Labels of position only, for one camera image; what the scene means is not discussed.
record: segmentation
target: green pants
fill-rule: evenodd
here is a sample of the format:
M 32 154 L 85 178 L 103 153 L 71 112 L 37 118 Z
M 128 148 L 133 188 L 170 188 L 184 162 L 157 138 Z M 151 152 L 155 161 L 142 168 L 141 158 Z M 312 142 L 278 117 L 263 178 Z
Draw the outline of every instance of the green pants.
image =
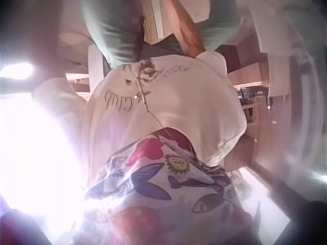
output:
M 124 0 L 82 0 L 87 28 L 112 68 L 135 62 L 139 26 L 130 21 Z M 240 26 L 235 0 L 211 0 L 209 19 L 196 24 L 207 51 L 214 51 L 233 37 Z M 160 43 L 145 43 L 141 58 L 180 54 L 174 35 Z

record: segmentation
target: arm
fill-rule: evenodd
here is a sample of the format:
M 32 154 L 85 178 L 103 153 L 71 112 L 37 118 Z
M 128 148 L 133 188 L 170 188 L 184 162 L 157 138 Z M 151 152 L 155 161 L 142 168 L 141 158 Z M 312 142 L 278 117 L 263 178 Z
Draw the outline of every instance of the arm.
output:
M 25 56 L 33 65 L 33 88 L 52 78 L 65 78 L 59 63 L 58 34 L 63 0 L 24 1 Z
M 183 52 L 192 58 L 204 52 L 201 35 L 179 0 L 162 0 L 162 4 Z

